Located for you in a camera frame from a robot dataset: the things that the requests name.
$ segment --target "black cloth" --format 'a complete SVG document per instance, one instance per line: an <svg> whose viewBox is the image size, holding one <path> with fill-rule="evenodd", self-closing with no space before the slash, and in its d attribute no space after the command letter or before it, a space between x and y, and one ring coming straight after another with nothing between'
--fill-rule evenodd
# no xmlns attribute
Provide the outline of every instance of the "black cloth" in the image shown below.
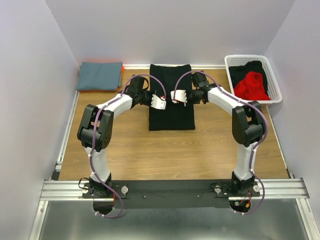
<svg viewBox="0 0 320 240"><path fill-rule="evenodd" d="M262 74L262 84L265 94L268 95L268 80L261 61L249 61L243 66L230 66L229 73L231 77L232 87L235 88L238 83L246 78L249 72Z"/></svg>
<svg viewBox="0 0 320 240"><path fill-rule="evenodd" d="M171 99L171 91L175 89L178 79L189 71L191 71L190 65L168 67L151 64L150 75L159 79L166 90L166 107L165 110L149 107L149 131L196 128L193 104L186 104L186 106L182 103L174 104ZM177 89L192 91L191 74L180 81ZM150 78L150 90L156 91L158 96L163 95L160 84L152 78Z"/></svg>

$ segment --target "folded cloth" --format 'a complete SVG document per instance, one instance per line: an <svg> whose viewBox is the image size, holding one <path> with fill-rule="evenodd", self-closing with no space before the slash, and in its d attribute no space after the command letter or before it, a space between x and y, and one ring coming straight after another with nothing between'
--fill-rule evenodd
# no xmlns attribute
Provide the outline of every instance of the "folded cloth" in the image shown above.
<svg viewBox="0 0 320 240"><path fill-rule="evenodd" d="M242 81L249 72L262 74L262 82L265 94L268 95L268 80L261 61L249 61L243 66L230 66L229 74L233 88L235 88L240 81Z"/></svg>
<svg viewBox="0 0 320 240"><path fill-rule="evenodd" d="M171 91L175 89L178 79L186 72L191 71L190 65L184 66L158 66L151 64L150 75L161 81L166 90L165 110L149 107L149 131L157 130L194 130L195 113L193 104L174 104L171 99ZM179 90L192 91L191 74L186 75L179 83ZM163 94L160 84L150 79L150 90L157 95Z"/></svg>
<svg viewBox="0 0 320 240"><path fill-rule="evenodd" d="M236 85L234 95L244 100L270 100L265 93L262 74L254 71Z"/></svg>
<svg viewBox="0 0 320 240"><path fill-rule="evenodd" d="M116 91L121 86L122 62L82 62L77 91Z"/></svg>

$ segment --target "white plastic basket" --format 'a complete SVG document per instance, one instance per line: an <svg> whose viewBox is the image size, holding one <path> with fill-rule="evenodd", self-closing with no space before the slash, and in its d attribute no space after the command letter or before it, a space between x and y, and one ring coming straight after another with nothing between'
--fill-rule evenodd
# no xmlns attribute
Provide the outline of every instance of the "white plastic basket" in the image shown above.
<svg viewBox="0 0 320 240"><path fill-rule="evenodd" d="M226 74L228 75L228 80L231 88L231 93L234 95L234 88L231 82L229 67L231 66L243 66L251 61L262 62L262 68L265 72L266 79L268 82L268 95L271 100L261 100L258 101L262 105L270 105L273 103L279 103L282 101L282 95L280 88L278 86L274 71L271 68L268 58L262 55L228 55L224 58Z"/></svg>

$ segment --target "wooden surface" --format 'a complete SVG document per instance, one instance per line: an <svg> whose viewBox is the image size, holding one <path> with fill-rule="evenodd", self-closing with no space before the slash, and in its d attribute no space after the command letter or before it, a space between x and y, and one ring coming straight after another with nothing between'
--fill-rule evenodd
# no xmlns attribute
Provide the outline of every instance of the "wooden surface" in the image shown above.
<svg viewBox="0 0 320 240"><path fill-rule="evenodd" d="M125 70L122 84L132 74L148 70ZM225 69L205 70L230 91ZM89 177L85 149L77 139L78 127L88 104L102 104L116 95L80 93L67 142L59 180ZM261 178L287 178L287 172L269 120L270 132L257 151L255 172ZM194 106L195 130L148 131L148 107L137 105L113 122L107 147L114 180L229 179L237 159L238 145L232 136L232 118L218 106Z"/></svg>

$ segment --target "white wall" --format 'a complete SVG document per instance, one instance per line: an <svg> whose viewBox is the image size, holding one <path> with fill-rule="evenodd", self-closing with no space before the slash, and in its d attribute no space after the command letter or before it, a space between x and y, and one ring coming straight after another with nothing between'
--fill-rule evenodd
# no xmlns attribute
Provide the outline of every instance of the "white wall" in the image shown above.
<svg viewBox="0 0 320 240"><path fill-rule="evenodd" d="M320 1L297 0L266 56L283 101L270 107L290 171L303 177L320 224Z"/></svg>
<svg viewBox="0 0 320 240"><path fill-rule="evenodd" d="M264 54L294 0L46 0L79 63L224 64Z"/></svg>
<svg viewBox="0 0 320 240"><path fill-rule="evenodd" d="M0 1L0 239L28 239L75 92L77 63L43 0Z"/></svg>

